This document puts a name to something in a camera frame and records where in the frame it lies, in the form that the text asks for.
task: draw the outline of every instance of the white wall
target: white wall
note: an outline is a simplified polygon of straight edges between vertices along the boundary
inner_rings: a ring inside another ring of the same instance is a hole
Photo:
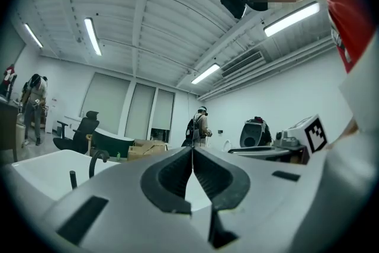
[[[60,116],[57,117],[58,120],[62,119],[64,115],[72,117],[79,116],[87,89],[95,72],[129,81],[133,80],[131,76],[118,72],[64,62],[48,57],[38,58],[37,73],[41,76],[46,76],[48,79],[47,103],[49,104],[49,101],[53,97],[58,100],[58,107],[60,109]],[[138,79],[137,82],[175,93],[169,145],[172,148],[180,147],[185,139],[185,131],[190,117],[194,115],[196,109],[198,109],[201,104],[196,100],[195,95],[142,79]],[[134,89],[134,85],[131,84],[129,88]],[[127,94],[127,99],[128,98],[130,102],[131,94],[129,94],[129,92]],[[127,103],[128,101],[126,100],[124,109],[129,107]],[[126,116],[121,113],[120,116],[121,121],[124,120],[126,125]],[[123,131],[120,129],[119,134],[124,135],[124,131],[125,129]]]
[[[13,86],[12,98],[20,98],[21,90],[24,84],[37,72],[38,64],[38,52],[30,47],[25,46],[19,55],[16,64],[15,72],[17,73],[17,79]]]
[[[319,114],[329,141],[335,140],[352,118],[338,86],[346,78],[337,51],[320,55],[278,76],[207,101],[208,126],[214,136],[209,144],[222,149],[227,139],[239,146],[246,120],[260,116],[271,135],[301,119]]]

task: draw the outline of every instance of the air vent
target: air vent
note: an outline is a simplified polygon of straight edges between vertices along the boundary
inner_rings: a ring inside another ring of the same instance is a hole
[[[222,73],[223,77],[226,77],[240,69],[242,69],[244,66],[250,65],[253,62],[258,61],[259,59],[262,59],[262,53],[256,52],[253,55],[247,57],[246,59],[241,60],[241,57],[238,57],[234,61],[232,61],[228,66],[231,66],[228,68],[225,72]]]

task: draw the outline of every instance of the office chair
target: office chair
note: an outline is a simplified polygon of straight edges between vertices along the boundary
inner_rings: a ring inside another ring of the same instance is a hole
[[[62,138],[54,138],[54,144],[60,150],[72,150],[79,152],[81,154],[86,154],[88,150],[88,141],[86,136],[92,134],[94,130],[98,127],[99,121],[97,120],[98,112],[89,111],[86,114],[75,132],[73,139],[65,138],[65,127],[68,126],[66,123],[58,121],[62,125]]]

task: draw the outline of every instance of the ceiling light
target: ceiling light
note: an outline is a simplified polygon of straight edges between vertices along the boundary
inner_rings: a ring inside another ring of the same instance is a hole
[[[277,32],[293,25],[313,14],[316,14],[320,11],[320,4],[318,2],[312,2],[305,7],[302,7],[291,14],[279,19],[275,23],[264,28],[264,31],[267,37],[270,37]]]
[[[38,46],[42,49],[43,46],[42,44],[40,43],[40,41],[37,39],[36,35],[34,35],[34,33],[31,31],[30,27],[28,24],[24,24],[25,25],[25,28],[28,30],[29,34],[33,37],[33,39],[36,41],[36,43],[38,44]]]
[[[97,42],[96,34],[95,34],[95,28],[94,23],[91,18],[84,19],[85,27],[87,28],[87,32],[89,35],[89,39],[91,39],[92,46],[95,49],[95,52],[97,55],[101,56],[101,51],[99,48],[99,44]]]
[[[214,64],[209,69],[207,69],[203,74],[201,74],[198,78],[196,78],[194,81],[192,81],[192,84],[194,84],[194,85],[198,84],[200,81],[202,81],[204,78],[208,77],[209,75],[211,75],[212,73],[214,73],[218,69],[220,69],[220,66],[217,64]]]

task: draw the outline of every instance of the white ceiling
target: white ceiling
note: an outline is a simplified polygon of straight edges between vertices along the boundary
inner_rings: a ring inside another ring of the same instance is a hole
[[[225,66],[256,48],[267,63],[330,35],[322,11],[267,38],[263,28],[314,0],[255,12],[236,20],[220,0],[15,0],[14,23],[28,23],[42,56],[111,69],[198,95],[214,89],[222,71],[192,85],[216,62]],[[91,17],[102,56],[85,30]]]

